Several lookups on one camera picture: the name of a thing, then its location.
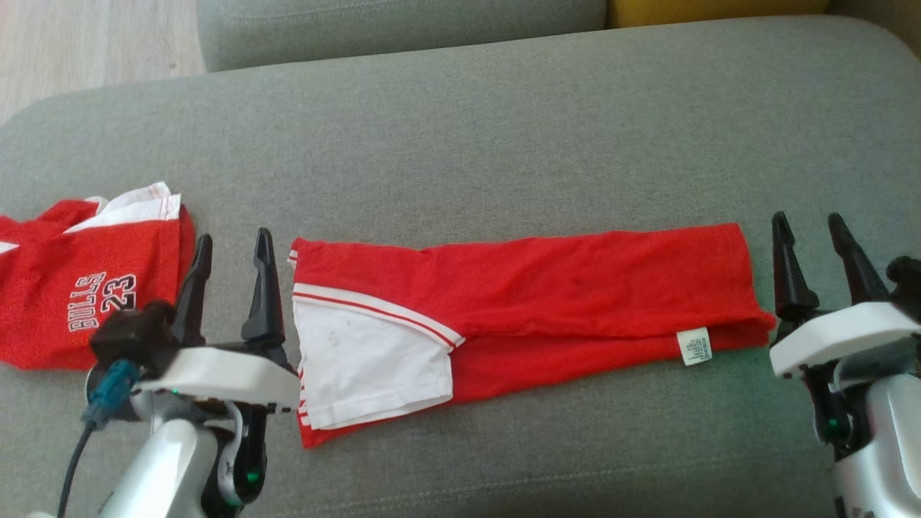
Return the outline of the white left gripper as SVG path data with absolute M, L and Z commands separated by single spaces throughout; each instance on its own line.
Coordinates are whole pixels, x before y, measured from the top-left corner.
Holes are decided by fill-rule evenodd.
M 285 351 L 285 319 L 272 233 L 266 227 L 257 233 L 253 298 L 249 317 L 241 327 L 244 348 L 250 353 L 204 345 L 201 321 L 212 253 L 212 236 L 203 234 L 196 242 L 172 322 L 172 337 L 184 348 L 155 352 L 154 367 L 132 388 L 135 415 L 155 413 L 155 394 L 260 404 L 279 411 L 299 406 L 300 380 L 291 370 Z

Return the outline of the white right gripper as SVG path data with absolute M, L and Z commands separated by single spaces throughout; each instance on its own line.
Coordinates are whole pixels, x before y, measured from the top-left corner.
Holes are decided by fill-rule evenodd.
M 784 211 L 771 219 L 774 314 L 783 326 L 798 327 L 770 348 L 777 377 L 802 377 L 803 368 L 835 360 L 856 373 L 894 367 L 908 361 L 912 338 L 920 331 L 919 322 L 889 303 L 884 280 L 842 216 L 829 214 L 827 225 L 843 264 L 852 307 L 818 316 L 820 301 L 810 291 L 797 260 L 789 220 Z

